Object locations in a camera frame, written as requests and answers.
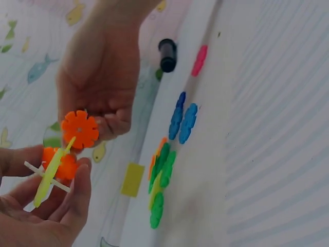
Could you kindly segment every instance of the yellow paper square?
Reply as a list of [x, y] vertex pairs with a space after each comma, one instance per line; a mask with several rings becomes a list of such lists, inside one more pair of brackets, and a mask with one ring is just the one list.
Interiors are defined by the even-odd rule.
[[142, 181], [144, 166], [130, 163], [121, 187], [121, 194], [129, 197], [137, 197], [140, 182]]

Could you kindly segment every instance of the blue flower-shaped toy piece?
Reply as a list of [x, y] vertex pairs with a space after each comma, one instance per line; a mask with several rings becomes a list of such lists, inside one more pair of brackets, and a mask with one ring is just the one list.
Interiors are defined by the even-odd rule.
[[169, 140], [174, 140], [180, 128], [180, 123], [183, 119], [184, 102], [186, 99], [186, 93], [182, 92], [177, 100], [176, 108], [171, 117], [171, 123], [169, 126]]
[[191, 135], [191, 130], [195, 125], [197, 113], [197, 105], [192, 103], [190, 107], [186, 110], [184, 115], [184, 120], [181, 123], [180, 133], [179, 133], [179, 143], [184, 144]]

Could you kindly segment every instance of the green flower-shaped toy piece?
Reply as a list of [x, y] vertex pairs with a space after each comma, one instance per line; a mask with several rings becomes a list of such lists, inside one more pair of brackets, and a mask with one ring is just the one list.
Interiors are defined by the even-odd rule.
[[150, 184], [149, 184], [149, 193], [151, 193], [154, 180], [155, 180], [156, 176], [158, 175], [158, 172], [157, 172], [157, 170], [158, 170], [157, 167], [158, 166], [159, 166], [159, 157], [156, 156], [155, 164], [154, 164], [154, 166], [152, 168], [152, 172], [151, 172], [151, 178], [150, 178]]
[[176, 151], [170, 152], [162, 169], [162, 175], [160, 179], [160, 186], [162, 188], [166, 188], [170, 183], [170, 178], [173, 171], [175, 159], [176, 159]]
[[151, 210], [150, 224], [152, 229], [156, 229], [161, 221], [162, 213], [163, 213], [163, 203], [165, 199], [163, 197], [163, 193], [159, 192], [156, 194], [154, 198], [154, 203]]
[[170, 145], [169, 143], [164, 143], [161, 152], [160, 152], [160, 157], [159, 157], [159, 164], [156, 168], [157, 174], [159, 174], [159, 172], [161, 171], [161, 169], [163, 168], [168, 155], [169, 155], [169, 151], [170, 151]]

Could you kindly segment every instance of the yellow fish print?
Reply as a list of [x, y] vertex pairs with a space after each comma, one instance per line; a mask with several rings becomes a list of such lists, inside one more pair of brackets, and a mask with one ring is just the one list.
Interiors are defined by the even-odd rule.
[[165, 8], [167, 7], [167, 1], [166, 0], [162, 0], [161, 3], [158, 4], [158, 6], [156, 6], [156, 10], [161, 13], [165, 10]]
[[30, 39], [31, 39], [31, 37], [26, 37], [25, 43], [24, 43], [24, 45], [22, 47], [22, 53], [26, 52], [27, 49], [29, 48]]
[[93, 150], [93, 160], [95, 163], [100, 163], [106, 154], [106, 141], [102, 141]]
[[0, 148], [10, 148], [12, 143], [7, 140], [8, 137], [8, 128], [4, 127], [1, 134]]
[[0, 100], [4, 97], [5, 93], [8, 92], [11, 88], [8, 85], [5, 85], [4, 88], [0, 91]]
[[78, 23], [82, 18], [82, 11], [86, 7], [85, 4], [81, 4], [79, 0], [73, 0], [75, 7], [66, 15], [66, 22], [69, 26], [73, 26]]

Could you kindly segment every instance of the white plastic cross piece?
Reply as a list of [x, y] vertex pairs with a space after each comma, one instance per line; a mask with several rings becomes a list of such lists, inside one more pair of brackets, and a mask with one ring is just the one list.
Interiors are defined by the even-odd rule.
[[[24, 165], [29, 168], [30, 170], [32, 170], [34, 173], [40, 175], [40, 176], [44, 176], [44, 172], [37, 169], [37, 167], [31, 165], [30, 163], [28, 163], [27, 161], [24, 162]], [[51, 183], [54, 185], [54, 186], [57, 186], [59, 187], [60, 189], [66, 191], [67, 193], [69, 193], [71, 191], [71, 189], [63, 184], [61, 184], [60, 182], [58, 182], [57, 180], [55, 179], [52, 179]]]

